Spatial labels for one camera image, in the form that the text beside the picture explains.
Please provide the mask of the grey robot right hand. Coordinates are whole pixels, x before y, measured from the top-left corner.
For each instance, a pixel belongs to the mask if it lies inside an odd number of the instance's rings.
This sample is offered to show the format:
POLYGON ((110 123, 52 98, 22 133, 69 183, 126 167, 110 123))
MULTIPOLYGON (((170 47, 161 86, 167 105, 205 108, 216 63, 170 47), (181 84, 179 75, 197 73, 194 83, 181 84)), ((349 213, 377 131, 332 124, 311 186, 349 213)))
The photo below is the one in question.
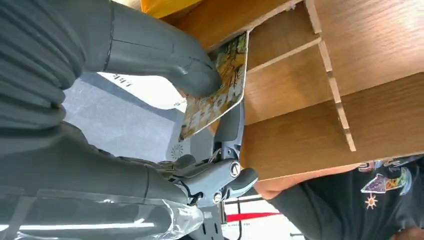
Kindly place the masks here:
POLYGON ((112 0, 0 3, 0 237, 177 240, 202 208, 258 180, 240 165, 243 105, 225 118, 212 157, 114 156, 65 121, 65 90, 85 72, 160 76, 194 97, 221 77, 197 40, 112 0))

